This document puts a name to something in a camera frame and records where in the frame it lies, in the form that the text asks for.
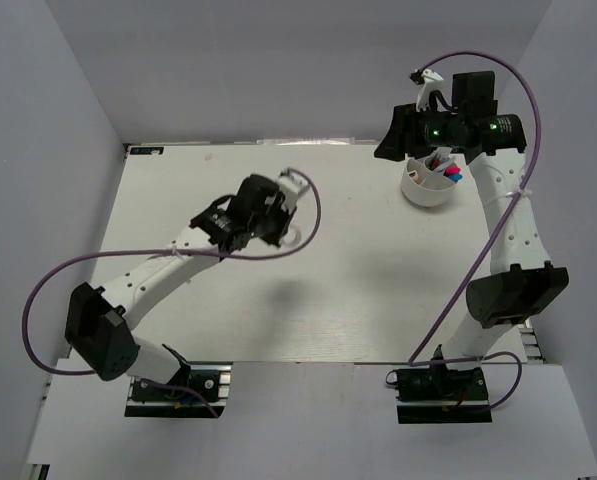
wall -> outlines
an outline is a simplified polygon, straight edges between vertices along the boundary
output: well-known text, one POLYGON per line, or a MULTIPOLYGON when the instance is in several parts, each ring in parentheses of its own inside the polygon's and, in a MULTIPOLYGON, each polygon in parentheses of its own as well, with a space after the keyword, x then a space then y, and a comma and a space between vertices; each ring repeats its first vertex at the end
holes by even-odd
POLYGON ((47 3, 121 139, 178 142, 382 138, 415 68, 457 48, 515 63, 550 2, 47 3))
MULTIPOLYGON (((535 214, 554 263, 571 277, 534 325, 547 358, 564 366, 597 458, 597 1, 553 2, 519 67, 543 118, 535 214)), ((529 118, 511 83, 502 109, 529 118)))
MULTIPOLYGON (((18 478, 46 375, 20 336, 26 295, 56 263, 98 247, 122 146, 42 0, 0 0, 0 479, 18 478)), ((32 341, 61 349, 70 289, 54 282, 33 311, 32 341)))

white platform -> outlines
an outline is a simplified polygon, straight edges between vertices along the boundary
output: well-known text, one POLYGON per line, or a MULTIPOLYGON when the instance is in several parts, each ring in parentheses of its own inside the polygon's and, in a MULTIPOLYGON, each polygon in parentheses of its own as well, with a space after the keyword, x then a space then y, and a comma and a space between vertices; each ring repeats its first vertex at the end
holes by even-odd
MULTIPOLYGON (((317 183, 323 221, 313 245, 264 263, 225 261, 157 306, 135 334, 197 361, 404 362, 427 332, 487 238, 467 174, 450 202, 414 207, 402 196, 402 164, 373 158, 373 146, 167 146, 129 156, 103 249, 164 247, 215 198, 251 173, 293 166, 317 183)), ((295 224, 306 235, 313 199, 295 224)), ((244 253, 270 253, 262 244, 244 253)), ((98 263, 94 283, 140 260, 98 263)), ((488 274, 488 262, 480 270, 488 274)), ((455 330, 454 309, 434 341, 455 330)), ((518 332, 494 350, 523 359, 518 332)))
MULTIPOLYGON (((61 368, 78 368, 61 360, 61 368)), ((241 363, 218 420, 125 418, 128 378, 54 378, 29 463, 48 480, 574 480, 597 475, 561 367, 477 425, 398 425, 386 365, 241 363)), ((487 365, 492 398, 515 367, 487 365)))

white container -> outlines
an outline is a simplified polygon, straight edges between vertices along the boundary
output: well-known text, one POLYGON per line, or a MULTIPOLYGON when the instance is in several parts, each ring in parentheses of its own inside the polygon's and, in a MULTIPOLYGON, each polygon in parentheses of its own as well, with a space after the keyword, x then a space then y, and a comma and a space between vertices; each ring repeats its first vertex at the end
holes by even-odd
POLYGON ((437 207, 445 203, 456 188, 456 182, 449 180, 442 173, 429 170, 418 160, 408 158, 405 160, 400 190, 411 202, 421 207, 437 207), (415 172, 418 183, 411 177, 415 172))

